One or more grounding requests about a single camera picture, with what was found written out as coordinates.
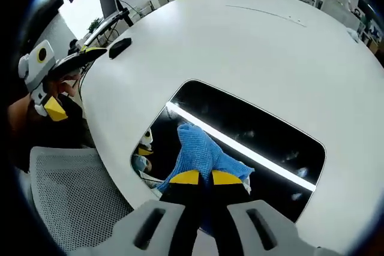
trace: window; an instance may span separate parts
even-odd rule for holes
[[[77,39],[88,33],[88,28],[96,18],[103,18],[100,0],[63,0],[59,13]]]

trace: gray gripper base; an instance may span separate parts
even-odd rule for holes
[[[262,200],[228,205],[228,210],[238,230],[244,256],[339,255],[334,251],[315,248],[302,241],[295,224]],[[267,234],[271,243],[269,247],[263,244],[257,229]]]
[[[176,225],[184,206],[156,200],[149,200],[138,209],[116,223],[112,236],[96,247],[79,248],[71,256],[130,255],[167,256]],[[151,226],[153,215],[162,215],[148,245],[141,245],[143,229]]]

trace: office chair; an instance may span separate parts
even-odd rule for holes
[[[30,174],[38,215],[66,253],[99,245],[133,211],[96,149],[34,147]]]

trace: human hand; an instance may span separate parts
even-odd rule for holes
[[[63,92],[67,92],[69,96],[74,97],[76,89],[69,85],[68,80],[78,80],[80,79],[80,74],[75,74],[73,76],[64,76],[59,80],[50,80],[46,83],[46,92],[57,99],[58,95]]]

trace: potted plant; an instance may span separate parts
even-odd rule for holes
[[[100,25],[101,23],[101,20],[100,18],[96,18],[94,21],[92,21],[91,25],[88,27],[88,31],[89,33],[93,33],[93,31],[98,28],[98,26]]]

